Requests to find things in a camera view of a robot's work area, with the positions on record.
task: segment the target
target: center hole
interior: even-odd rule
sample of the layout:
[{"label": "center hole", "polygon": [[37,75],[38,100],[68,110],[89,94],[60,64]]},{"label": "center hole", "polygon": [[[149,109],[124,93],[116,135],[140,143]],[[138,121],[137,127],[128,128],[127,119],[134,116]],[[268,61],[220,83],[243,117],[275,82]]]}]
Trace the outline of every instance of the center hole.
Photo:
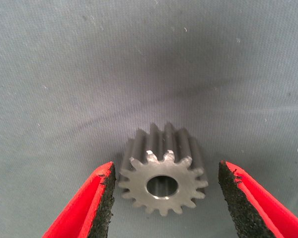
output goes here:
[{"label": "center hole", "polygon": [[161,198],[173,195],[177,189],[177,181],[169,176],[153,177],[147,183],[148,192]]}]

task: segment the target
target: red jaw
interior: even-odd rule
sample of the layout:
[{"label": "red jaw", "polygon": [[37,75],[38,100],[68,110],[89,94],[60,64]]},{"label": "red jaw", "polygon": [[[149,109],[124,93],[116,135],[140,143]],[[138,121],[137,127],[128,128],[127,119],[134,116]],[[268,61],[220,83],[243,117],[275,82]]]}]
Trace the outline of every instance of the red jaw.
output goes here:
[{"label": "red jaw", "polygon": [[225,161],[237,187],[277,238],[298,238],[298,218],[240,167]]},{"label": "red jaw", "polygon": [[86,238],[112,173],[113,163],[98,167],[69,201],[43,238]]}]

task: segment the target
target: gray fabric background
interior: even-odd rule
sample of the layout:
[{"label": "gray fabric background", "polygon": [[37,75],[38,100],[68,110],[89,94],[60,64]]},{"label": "gray fabric background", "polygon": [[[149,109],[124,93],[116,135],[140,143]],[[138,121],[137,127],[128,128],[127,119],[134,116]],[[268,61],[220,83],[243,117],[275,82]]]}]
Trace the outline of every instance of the gray fabric background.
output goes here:
[{"label": "gray fabric background", "polygon": [[163,218],[117,189],[110,238],[235,238],[223,158],[298,216],[298,0],[0,0],[0,238],[40,237],[167,121],[203,147],[207,197]]}]

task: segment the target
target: spur gear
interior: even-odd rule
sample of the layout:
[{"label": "spur gear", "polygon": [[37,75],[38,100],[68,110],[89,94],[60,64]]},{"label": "spur gear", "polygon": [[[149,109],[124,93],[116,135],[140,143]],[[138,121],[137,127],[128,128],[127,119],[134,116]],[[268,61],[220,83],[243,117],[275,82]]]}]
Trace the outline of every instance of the spur gear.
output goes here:
[{"label": "spur gear", "polygon": [[170,209],[182,214],[181,206],[196,207],[193,200],[204,198],[208,186],[196,139],[170,123],[164,131],[151,124],[149,134],[139,129],[135,139],[129,139],[120,174],[122,197],[162,216]]}]

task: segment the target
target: gear tooth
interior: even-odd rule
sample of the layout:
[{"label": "gear tooth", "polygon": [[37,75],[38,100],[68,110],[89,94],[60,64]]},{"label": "gear tooth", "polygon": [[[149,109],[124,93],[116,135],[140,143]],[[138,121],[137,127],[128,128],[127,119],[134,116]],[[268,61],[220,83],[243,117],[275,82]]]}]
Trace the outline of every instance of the gear tooth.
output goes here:
[{"label": "gear tooth", "polygon": [[147,161],[148,162],[157,162],[158,161],[156,155],[151,150],[147,151]]},{"label": "gear tooth", "polygon": [[203,188],[203,187],[209,186],[209,183],[205,180],[202,180],[202,181],[201,180],[196,180],[195,181],[195,186],[196,186],[196,188]]},{"label": "gear tooth", "polygon": [[195,205],[194,202],[192,202],[191,200],[187,201],[184,203],[185,206],[190,207],[190,208],[195,208],[197,205]]},{"label": "gear tooth", "polygon": [[123,195],[121,195],[124,199],[131,199],[133,198],[131,192],[124,192]]},{"label": "gear tooth", "polygon": [[182,208],[181,207],[174,207],[173,209],[172,209],[176,214],[182,214]]},{"label": "gear tooth", "polygon": [[195,177],[198,177],[198,176],[201,176],[202,174],[204,174],[204,169],[202,169],[202,168],[196,168],[191,171],[194,173]]},{"label": "gear tooth", "polygon": [[136,160],[134,158],[130,158],[130,163],[136,170],[139,170],[143,166],[143,163],[141,163],[139,160]]},{"label": "gear tooth", "polygon": [[131,171],[127,170],[127,169],[120,169],[119,173],[122,175],[122,176],[125,176],[125,177],[129,177]]},{"label": "gear tooth", "polygon": [[128,181],[122,181],[118,183],[118,186],[121,188],[129,188],[128,184],[129,184]]},{"label": "gear tooth", "polygon": [[196,191],[194,193],[194,198],[198,198],[198,199],[204,199],[205,198],[205,194],[199,191]]},{"label": "gear tooth", "polygon": [[168,150],[164,156],[163,156],[163,159],[165,161],[169,160],[169,161],[173,161],[174,162],[174,153],[172,150]]},{"label": "gear tooth", "polygon": [[151,214],[154,211],[154,209],[152,207],[147,207],[145,209],[145,212],[147,212],[148,214]]},{"label": "gear tooth", "polygon": [[179,163],[181,166],[184,166],[186,168],[189,168],[192,164],[192,158],[191,157],[185,157],[183,158],[180,163]]},{"label": "gear tooth", "polygon": [[142,203],[140,203],[140,202],[138,202],[138,201],[135,201],[135,202],[133,203],[133,207],[138,208],[138,207],[141,207],[141,206],[142,206]]},{"label": "gear tooth", "polygon": [[159,213],[161,216],[166,217],[168,215],[168,209],[166,208],[159,209]]}]

